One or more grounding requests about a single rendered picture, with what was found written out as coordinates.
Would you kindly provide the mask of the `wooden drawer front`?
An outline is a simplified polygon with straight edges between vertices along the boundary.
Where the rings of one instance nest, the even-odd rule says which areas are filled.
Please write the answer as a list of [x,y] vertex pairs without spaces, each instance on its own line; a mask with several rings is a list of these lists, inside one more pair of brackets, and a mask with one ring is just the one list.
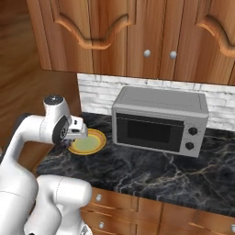
[[[93,211],[92,209],[82,210],[81,215],[84,222],[91,228],[94,235],[135,235],[136,226],[124,218]],[[103,229],[99,228],[99,223],[104,222]]]
[[[95,200],[97,195],[102,196],[101,201]],[[139,200],[135,196],[129,196],[94,187],[90,204],[109,209],[136,211],[138,209]]]

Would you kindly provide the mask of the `black glass oven door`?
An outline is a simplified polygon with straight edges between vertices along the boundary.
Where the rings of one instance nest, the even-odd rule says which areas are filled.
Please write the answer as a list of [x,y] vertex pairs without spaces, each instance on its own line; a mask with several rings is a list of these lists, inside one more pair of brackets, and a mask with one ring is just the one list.
[[184,122],[117,113],[117,142],[179,152]]

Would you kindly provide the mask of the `wooden wall cupboard door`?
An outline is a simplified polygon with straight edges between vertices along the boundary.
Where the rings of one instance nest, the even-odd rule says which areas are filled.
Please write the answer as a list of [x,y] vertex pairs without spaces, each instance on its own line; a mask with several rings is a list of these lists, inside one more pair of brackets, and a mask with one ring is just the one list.
[[235,85],[235,0],[164,0],[158,76]]
[[164,0],[40,0],[40,7],[54,70],[158,75]]

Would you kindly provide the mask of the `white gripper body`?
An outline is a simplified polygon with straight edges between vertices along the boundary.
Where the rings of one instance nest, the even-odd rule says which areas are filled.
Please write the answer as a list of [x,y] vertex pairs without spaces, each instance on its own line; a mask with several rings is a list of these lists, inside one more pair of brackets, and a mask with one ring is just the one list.
[[84,123],[72,123],[67,127],[67,140],[85,139],[88,136],[87,126]]

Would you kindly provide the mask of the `grey toaster oven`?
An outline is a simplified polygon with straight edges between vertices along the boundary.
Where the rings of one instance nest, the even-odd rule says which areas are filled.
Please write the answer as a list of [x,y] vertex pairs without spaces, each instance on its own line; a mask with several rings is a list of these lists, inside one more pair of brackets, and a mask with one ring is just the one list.
[[[136,147],[145,150],[164,151],[118,143],[117,113],[183,121],[185,127],[180,151],[165,152],[194,158],[199,156],[209,117],[205,95],[201,93],[188,93],[132,86],[125,86],[121,89],[112,106],[113,142],[118,145]],[[197,128],[197,134],[195,136],[188,133],[190,128]],[[185,147],[187,142],[193,142],[195,147],[192,150],[188,150]]]

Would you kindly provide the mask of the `wooden base cupboard front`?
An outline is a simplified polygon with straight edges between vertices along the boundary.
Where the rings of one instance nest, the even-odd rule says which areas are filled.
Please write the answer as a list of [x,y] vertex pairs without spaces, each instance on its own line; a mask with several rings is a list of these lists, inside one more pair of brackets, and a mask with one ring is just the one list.
[[231,224],[233,217],[164,204],[159,235],[235,235]]

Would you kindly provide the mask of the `yellow plate with green centre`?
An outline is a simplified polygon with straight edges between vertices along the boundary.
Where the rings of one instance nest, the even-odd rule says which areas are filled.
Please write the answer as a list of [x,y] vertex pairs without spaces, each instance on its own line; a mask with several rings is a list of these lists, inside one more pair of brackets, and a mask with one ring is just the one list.
[[71,143],[68,150],[78,155],[90,155],[99,152],[105,145],[105,134],[97,129],[89,129],[88,137],[85,139],[76,139]]

